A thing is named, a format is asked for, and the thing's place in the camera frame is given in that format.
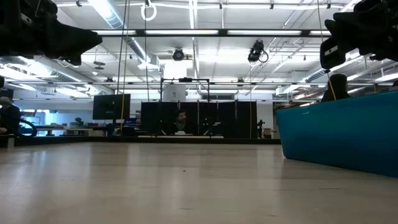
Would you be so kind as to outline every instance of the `floor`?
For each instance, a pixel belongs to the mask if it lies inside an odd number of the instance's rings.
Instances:
[[[280,146],[78,143],[0,152],[0,223],[397,223],[398,179]]]

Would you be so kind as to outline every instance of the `man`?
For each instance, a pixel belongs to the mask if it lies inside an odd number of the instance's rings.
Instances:
[[[195,134],[195,128],[187,122],[187,115],[184,110],[177,110],[175,121],[170,127],[170,134],[175,134],[179,131],[183,131],[185,134]]]
[[[394,84],[392,84],[392,91],[396,91],[398,90],[398,80],[394,82]]]
[[[21,112],[18,107],[12,105],[12,98],[9,96],[0,97],[0,102],[6,102],[0,109],[0,134],[12,134],[13,131],[19,130]]]

